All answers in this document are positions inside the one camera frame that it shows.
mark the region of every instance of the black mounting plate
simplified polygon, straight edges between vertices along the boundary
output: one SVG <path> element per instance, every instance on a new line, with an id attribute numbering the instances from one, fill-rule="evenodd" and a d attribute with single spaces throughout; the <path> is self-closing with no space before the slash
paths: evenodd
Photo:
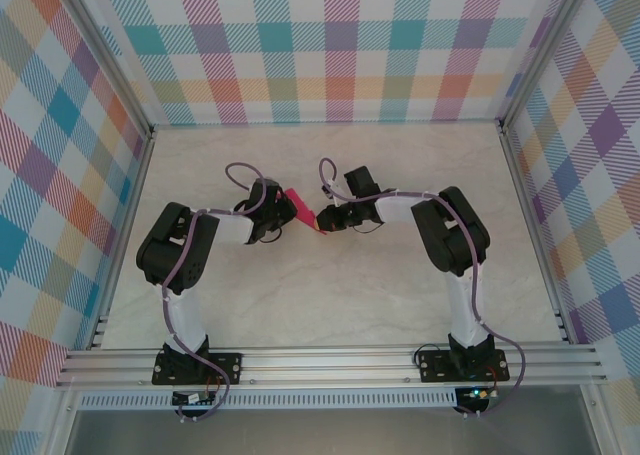
<path id="1" fill-rule="evenodd" d="M 472 371 L 469 376 L 461 377 L 449 356 L 449 350 L 420 350 L 416 357 L 420 368 L 420 381 L 422 383 L 433 382 L 493 382 L 494 377 L 491 370 L 496 372 L 496 381 L 506 382 L 509 380 L 509 367 L 503 350 L 495 350 L 493 356 L 477 370 Z"/>
<path id="2" fill-rule="evenodd" d="M 216 364 L 227 374 L 231 385 L 238 385 L 240 383 L 240 374 L 242 372 L 241 353 L 209 352 L 209 361 Z M 203 375 L 198 380 L 194 380 L 193 378 L 190 380 L 181 380 L 179 376 L 172 375 L 171 372 L 165 352 L 160 351 L 156 356 L 153 376 L 151 377 L 152 385 L 206 385 L 208 382 L 211 389 L 215 389 L 218 381 L 224 385 L 222 376 L 208 367 L 207 370 L 203 370 Z"/>

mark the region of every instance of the marble tabletop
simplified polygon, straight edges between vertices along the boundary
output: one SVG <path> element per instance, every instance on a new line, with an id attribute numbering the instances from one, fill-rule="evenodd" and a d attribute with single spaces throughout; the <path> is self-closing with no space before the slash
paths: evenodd
<path id="1" fill-rule="evenodd" d="M 491 235 L 485 319 L 520 341 L 560 339 L 492 123 L 311 124 L 158 133 L 103 348 L 156 348 L 166 336 L 135 254 L 168 202 L 233 207 L 247 194 L 224 167 L 245 161 L 295 188 L 317 213 L 329 203 L 318 177 L 323 156 L 340 174 L 367 165 L 382 188 L 460 187 Z M 235 175 L 253 181 L 243 169 Z M 409 224 L 322 235 L 294 221 L 273 244 L 214 246 L 197 288 L 219 347 L 444 342 L 451 324 L 444 278 Z"/>

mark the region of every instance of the perforated metal strip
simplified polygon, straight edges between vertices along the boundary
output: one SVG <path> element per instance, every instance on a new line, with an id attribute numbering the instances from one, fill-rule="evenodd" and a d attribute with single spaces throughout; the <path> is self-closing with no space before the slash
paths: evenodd
<path id="1" fill-rule="evenodd" d="M 418 408 L 453 407 L 452 388 L 351 389 L 351 390 L 235 390 L 227 410 L 323 409 L 323 408 Z M 80 410 L 173 410 L 167 391 L 86 392 Z"/>

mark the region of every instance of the red object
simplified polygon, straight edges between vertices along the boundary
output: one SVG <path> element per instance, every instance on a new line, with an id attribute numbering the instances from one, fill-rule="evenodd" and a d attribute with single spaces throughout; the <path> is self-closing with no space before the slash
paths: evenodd
<path id="1" fill-rule="evenodd" d="M 320 232 L 326 235 L 325 232 L 316 228 L 316 214 L 313 213 L 313 211 L 309 210 L 309 207 L 307 207 L 307 204 L 302 201 L 298 193 L 293 188 L 288 188 L 284 191 L 284 193 L 285 195 L 287 195 L 287 197 L 289 197 L 289 200 L 291 200 L 298 209 L 296 218 L 305 225 L 309 225 L 316 232 Z"/>

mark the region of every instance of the metal rail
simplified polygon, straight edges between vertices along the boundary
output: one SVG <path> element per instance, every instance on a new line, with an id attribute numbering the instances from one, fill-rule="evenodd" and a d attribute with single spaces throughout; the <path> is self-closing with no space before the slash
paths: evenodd
<path id="1" fill-rule="evenodd" d="M 512 385 L 521 368 L 518 352 L 505 350 Z M 590 345 L 524 343 L 524 385 L 599 384 L 606 381 L 598 354 Z M 415 346 L 344 348 L 247 348 L 215 350 L 243 353 L 242 378 L 233 390 L 394 388 L 407 386 L 469 387 L 472 382 L 423 384 L 413 365 Z M 151 385 L 158 350 L 70 352 L 58 380 L 63 390 L 174 390 L 203 387 Z"/>

